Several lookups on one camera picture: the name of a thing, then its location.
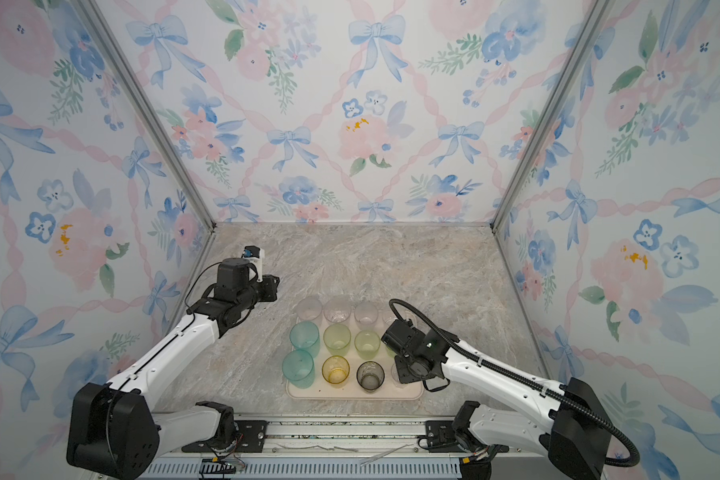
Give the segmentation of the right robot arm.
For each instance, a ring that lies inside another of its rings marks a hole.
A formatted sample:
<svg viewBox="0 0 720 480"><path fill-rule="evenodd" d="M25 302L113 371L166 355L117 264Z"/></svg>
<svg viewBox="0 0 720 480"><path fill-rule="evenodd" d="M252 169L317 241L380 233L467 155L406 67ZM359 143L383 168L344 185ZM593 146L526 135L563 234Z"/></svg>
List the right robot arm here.
<svg viewBox="0 0 720 480"><path fill-rule="evenodd" d="M450 332L423 332L396 320L383 343L404 383L442 379L482 392L511 408L499 414L465 402L452 423L460 447L478 455L494 445L544 455L571 479L602 476L612 435L606 410L587 383L563 384L498 361Z"/></svg>

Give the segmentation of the tall light green cup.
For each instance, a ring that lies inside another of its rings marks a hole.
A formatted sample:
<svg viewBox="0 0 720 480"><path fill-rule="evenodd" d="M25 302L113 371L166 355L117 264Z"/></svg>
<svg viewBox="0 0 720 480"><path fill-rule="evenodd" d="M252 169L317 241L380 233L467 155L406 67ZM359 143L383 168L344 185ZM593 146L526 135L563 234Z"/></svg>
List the tall light green cup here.
<svg viewBox="0 0 720 480"><path fill-rule="evenodd" d="M332 324L325 329L323 342L331 355L345 356L352 343L351 330L344 324Z"/></svg>

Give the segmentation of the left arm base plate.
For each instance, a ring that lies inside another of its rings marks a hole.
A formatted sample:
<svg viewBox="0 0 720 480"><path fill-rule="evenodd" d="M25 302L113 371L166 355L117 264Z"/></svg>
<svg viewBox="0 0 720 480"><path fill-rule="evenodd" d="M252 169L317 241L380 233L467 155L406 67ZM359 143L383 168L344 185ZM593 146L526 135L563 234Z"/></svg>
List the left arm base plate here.
<svg viewBox="0 0 720 480"><path fill-rule="evenodd" d="M261 453L264 448L268 422L264 420L235 420L222 426L221 432L211 439L190 443L182 453L214 453L222 456L231 453Z"/></svg>

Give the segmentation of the clear cup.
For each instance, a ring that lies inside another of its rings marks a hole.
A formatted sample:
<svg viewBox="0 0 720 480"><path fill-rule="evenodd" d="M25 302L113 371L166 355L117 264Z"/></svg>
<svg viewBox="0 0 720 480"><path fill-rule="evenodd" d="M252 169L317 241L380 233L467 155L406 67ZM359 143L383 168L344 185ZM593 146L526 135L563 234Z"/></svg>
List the clear cup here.
<svg viewBox="0 0 720 480"><path fill-rule="evenodd" d="M343 323L352 315L352 303L346 297L331 298L323 306L323 316L330 323Z"/></svg>
<svg viewBox="0 0 720 480"><path fill-rule="evenodd" d="M296 314L300 321L318 321L322 316L323 304L315 296L302 299L296 305Z"/></svg>
<svg viewBox="0 0 720 480"><path fill-rule="evenodd" d="M380 319L382 320L382 323L388 327L397 319L397 317L389 306L384 306L380 312Z"/></svg>
<svg viewBox="0 0 720 480"><path fill-rule="evenodd" d="M355 323L361 330L373 329L378 318L378 308L370 301L362 301L354 309Z"/></svg>

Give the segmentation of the small green cup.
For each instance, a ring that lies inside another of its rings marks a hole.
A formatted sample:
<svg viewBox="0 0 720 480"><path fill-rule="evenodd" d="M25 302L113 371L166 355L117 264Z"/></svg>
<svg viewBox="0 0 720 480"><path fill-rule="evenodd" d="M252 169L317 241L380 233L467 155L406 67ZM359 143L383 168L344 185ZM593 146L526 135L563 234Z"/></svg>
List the small green cup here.
<svg viewBox="0 0 720 480"><path fill-rule="evenodd" d="M379 352L381 340L375 331L361 330L355 336L354 346L360 358L373 360Z"/></svg>

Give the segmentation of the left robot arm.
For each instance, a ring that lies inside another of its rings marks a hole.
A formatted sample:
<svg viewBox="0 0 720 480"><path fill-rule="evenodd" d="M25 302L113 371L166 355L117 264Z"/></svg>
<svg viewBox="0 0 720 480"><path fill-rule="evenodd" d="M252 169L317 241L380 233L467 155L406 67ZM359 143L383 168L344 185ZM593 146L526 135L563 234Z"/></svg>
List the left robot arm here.
<svg viewBox="0 0 720 480"><path fill-rule="evenodd" d="M158 413L170 384L204 350L239 327L259 303L274 302L280 280L263 271L263 249L216 263L216 281L187 306L177 325L144 356L102 383L88 383L74 396L66 461L116 479L136 479L152 462L201 443L225 455L239 442L234 409L201 401L189 409Z"/></svg>

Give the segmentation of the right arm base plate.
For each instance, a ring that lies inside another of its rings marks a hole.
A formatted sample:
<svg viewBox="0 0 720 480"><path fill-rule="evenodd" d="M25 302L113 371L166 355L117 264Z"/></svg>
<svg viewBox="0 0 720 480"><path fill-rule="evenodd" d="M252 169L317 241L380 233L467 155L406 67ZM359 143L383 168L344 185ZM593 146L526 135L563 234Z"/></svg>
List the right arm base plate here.
<svg viewBox="0 0 720 480"><path fill-rule="evenodd" d="M477 455L481 453L508 453L509 447L498 447L483 444L479 440L468 437L468 432L456 432L452 420L428 420L425 422L425 433L417 440L419 448L430 453L460 453Z"/></svg>

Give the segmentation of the yellow cup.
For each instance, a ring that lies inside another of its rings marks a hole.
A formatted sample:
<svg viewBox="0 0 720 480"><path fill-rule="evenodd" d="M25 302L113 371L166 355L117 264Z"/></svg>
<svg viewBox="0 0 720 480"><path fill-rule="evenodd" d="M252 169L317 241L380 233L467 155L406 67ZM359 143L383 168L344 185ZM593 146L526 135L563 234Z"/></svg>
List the yellow cup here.
<svg viewBox="0 0 720 480"><path fill-rule="evenodd" d="M340 355L333 355L327 358L321 367L323 379L332 386L343 384L349 377L350 364L348 360Z"/></svg>

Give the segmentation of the grey smoky cup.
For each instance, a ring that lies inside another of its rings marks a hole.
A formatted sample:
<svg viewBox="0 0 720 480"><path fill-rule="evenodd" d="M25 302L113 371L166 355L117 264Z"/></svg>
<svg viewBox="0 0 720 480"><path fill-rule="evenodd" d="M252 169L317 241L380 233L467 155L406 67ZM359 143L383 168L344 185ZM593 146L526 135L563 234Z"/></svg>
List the grey smoky cup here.
<svg viewBox="0 0 720 480"><path fill-rule="evenodd" d="M363 362L356 371L356 381L366 392L375 392L385 382L384 368L375 361Z"/></svg>

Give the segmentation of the teal cup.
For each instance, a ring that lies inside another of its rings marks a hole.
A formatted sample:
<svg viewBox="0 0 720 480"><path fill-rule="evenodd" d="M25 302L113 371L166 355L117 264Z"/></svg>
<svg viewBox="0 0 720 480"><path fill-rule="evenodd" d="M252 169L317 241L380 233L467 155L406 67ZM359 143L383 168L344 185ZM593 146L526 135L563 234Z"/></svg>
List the teal cup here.
<svg viewBox="0 0 720 480"><path fill-rule="evenodd" d="M311 321L302 321L295 324L289 332L289 340L294 349L301 349L316 358L320 352L320 330Z"/></svg>
<svg viewBox="0 0 720 480"><path fill-rule="evenodd" d="M307 389L314 383L314 359L308 351L296 349L289 352L281 366L284 377L295 388Z"/></svg>

